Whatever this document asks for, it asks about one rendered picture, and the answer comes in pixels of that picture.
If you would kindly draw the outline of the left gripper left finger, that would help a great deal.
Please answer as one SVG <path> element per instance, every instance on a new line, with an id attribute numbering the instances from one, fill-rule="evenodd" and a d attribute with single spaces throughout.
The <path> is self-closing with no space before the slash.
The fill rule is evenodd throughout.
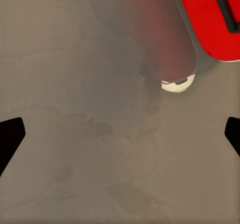
<path id="1" fill-rule="evenodd" d="M 0 122 L 0 176 L 26 136 L 21 117 Z"/>

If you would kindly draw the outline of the radio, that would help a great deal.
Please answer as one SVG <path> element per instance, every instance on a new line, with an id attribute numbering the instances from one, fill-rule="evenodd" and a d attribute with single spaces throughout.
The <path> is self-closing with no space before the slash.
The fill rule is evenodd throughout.
<path id="1" fill-rule="evenodd" d="M 240 0 L 181 1 L 204 51 L 220 61 L 240 61 Z"/>

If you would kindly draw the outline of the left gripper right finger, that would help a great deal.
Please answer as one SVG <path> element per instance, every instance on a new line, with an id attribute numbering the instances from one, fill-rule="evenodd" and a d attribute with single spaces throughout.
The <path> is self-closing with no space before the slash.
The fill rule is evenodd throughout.
<path id="1" fill-rule="evenodd" d="M 240 156 L 240 118 L 229 117 L 224 134 Z"/>

